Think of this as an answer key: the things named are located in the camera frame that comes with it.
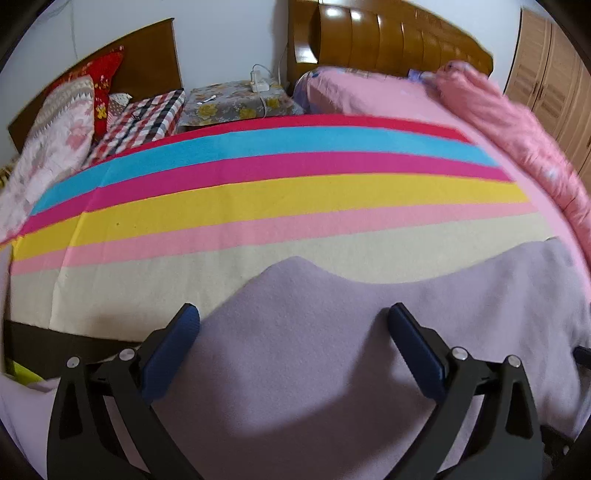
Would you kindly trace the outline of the lavender knit pants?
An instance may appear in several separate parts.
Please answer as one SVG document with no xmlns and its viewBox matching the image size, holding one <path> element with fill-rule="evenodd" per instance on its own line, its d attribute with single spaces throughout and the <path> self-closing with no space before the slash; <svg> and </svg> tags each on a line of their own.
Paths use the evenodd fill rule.
<svg viewBox="0 0 591 480">
<path fill-rule="evenodd" d="M 64 333 L 58 345 L 16 346 L 38 379 L 1 376 L 1 432 L 33 475 L 47 479 L 50 417 L 67 361 L 112 359 L 140 340 Z M 540 428 L 575 439 L 590 382 L 572 352 L 590 343 L 590 281 L 557 237 L 530 241 L 463 269 L 416 281 L 351 280 L 293 256 L 242 284 L 200 329 L 152 408 L 197 479 L 390 479 L 436 407 L 392 340 L 403 303 L 449 347 L 501 363 L 519 357 Z M 483 399 L 473 399 L 443 463 L 461 458 Z"/>
</svg>

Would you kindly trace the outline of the pink crumpled duvet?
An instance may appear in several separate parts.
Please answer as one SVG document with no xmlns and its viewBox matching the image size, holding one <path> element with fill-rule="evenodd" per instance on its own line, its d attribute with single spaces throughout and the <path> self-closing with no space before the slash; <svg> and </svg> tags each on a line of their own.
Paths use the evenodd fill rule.
<svg viewBox="0 0 591 480">
<path fill-rule="evenodd" d="M 452 61 L 440 68 L 431 84 L 452 113 L 488 137 L 545 190 L 589 255 L 589 195 L 533 112 L 510 100 L 494 81 L 466 62 Z"/>
</svg>

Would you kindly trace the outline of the rainbow striped blanket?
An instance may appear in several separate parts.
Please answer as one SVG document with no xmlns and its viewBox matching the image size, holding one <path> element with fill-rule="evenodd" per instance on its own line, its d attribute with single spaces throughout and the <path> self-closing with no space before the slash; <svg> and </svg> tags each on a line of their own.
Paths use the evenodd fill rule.
<svg viewBox="0 0 591 480">
<path fill-rule="evenodd" d="M 293 256 L 367 283 L 558 234 L 509 161 L 430 122 L 319 115 L 173 136 L 51 187 L 13 242 L 7 317 L 140 340 Z"/>
</svg>

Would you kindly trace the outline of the light wooden wardrobe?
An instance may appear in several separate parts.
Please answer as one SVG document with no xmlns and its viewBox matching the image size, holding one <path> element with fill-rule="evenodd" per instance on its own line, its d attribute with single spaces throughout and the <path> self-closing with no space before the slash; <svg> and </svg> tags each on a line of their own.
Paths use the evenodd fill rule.
<svg viewBox="0 0 591 480">
<path fill-rule="evenodd" d="M 532 110 L 590 186 L 590 72 L 563 30 L 523 8 L 505 94 Z"/>
</svg>

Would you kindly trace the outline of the pink floral white quilt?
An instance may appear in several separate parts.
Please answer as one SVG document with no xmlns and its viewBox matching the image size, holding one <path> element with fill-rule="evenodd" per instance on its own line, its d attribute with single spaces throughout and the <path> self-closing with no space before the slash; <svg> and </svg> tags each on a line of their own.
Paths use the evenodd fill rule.
<svg viewBox="0 0 591 480">
<path fill-rule="evenodd" d="M 81 169 L 93 134 L 91 77 L 66 82 L 47 96 L 1 189 L 2 241 L 20 231 L 48 188 Z"/>
</svg>

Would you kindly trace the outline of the red black plaid sheet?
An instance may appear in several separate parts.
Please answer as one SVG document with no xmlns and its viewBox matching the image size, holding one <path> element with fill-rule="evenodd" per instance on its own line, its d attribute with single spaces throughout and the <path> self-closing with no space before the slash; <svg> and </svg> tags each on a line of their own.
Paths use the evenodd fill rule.
<svg viewBox="0 0 591 480">
<path fill-rule="evenodd" d="M 177 89 L 128 104 L 92 149 L 84 166 L 172 135 L 184 102 L 185 91 Z"/>
</svg>

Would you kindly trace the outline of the glossy orange-brown headboard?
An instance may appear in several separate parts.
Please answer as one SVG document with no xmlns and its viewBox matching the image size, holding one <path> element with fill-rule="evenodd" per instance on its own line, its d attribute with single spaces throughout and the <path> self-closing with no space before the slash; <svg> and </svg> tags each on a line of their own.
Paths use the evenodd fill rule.
<svg viewBox="0 0 591 480">
<path fill-rule="evenodd" d="M 290 1 L 287 81 L 319 66 L 391 76 L 453 60 L 489 76 L 493 56 L 471 35 L 407 1 Z"/>
</svg>

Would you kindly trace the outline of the floral covered nightstand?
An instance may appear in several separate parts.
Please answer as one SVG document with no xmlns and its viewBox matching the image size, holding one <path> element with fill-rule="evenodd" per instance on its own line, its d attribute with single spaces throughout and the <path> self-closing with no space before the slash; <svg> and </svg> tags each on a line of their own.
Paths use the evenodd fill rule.
<svg viewBox="0 0 591 480">
<path fill-rule="evenodd" d="M 232 81 L 192 89 L 176 124 L 176 132 L 256 118 L 304 114 L 276 82 L 256 93 L 249 81 Z"/>
</svg>

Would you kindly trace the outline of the red floral pillow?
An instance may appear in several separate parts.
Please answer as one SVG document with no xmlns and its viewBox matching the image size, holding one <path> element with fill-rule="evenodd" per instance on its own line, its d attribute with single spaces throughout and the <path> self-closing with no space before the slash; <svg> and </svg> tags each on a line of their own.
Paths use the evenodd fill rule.
<svg viewBox="0 0 591 480">
<path fill-rule="evenodd" d="M 118 46 L 82 66 L 64 73 L 55 80 L 46 90 L 51 93 L 58 86 L 73 81 L 79 77 L 90 76 L 94 89 L 94 135 L 93 139 L 99 141 L 107 130 L 108 104 L 112 78 L 124 58 L 124 47 Z"/>
</svg>

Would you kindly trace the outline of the dark brown headboard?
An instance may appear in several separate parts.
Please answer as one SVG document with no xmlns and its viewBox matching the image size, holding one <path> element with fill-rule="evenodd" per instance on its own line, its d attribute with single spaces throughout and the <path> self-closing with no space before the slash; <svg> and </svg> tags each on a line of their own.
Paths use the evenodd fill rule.
<svg viewBox="0 0 591 480">
<path fill-rule="evenodd" d="M 8 132 L 16 150 L 22 151 L 37 113 L 48 95 L 49 86 L 62 76 L 117 47 L 123 48 L 123 59 L 112 78 L 112 93 L 129 93 L 133 100 L 138 101 L 181 88 L 173 21 L 173 18 L 167 18 L 137 29 L 103 46 L 59 74 L 9 124 Z"/>
</svg>

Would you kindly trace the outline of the white power strip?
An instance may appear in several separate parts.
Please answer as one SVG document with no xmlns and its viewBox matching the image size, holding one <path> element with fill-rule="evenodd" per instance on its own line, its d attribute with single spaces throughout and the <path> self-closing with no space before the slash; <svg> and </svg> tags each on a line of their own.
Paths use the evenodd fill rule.
<svg viewBox="0 0 591 480">
<path fill-rule="evenodd" d="M 267 82 L 266 76 L 263 75 L 264 72 L 269 73 L 269 69 L 266 66 L 260 64 L 254 64 L 252 66 L 249 84 L 253 93 L 259 94 L 270 90 L 270 83 Z"/>
</svg>

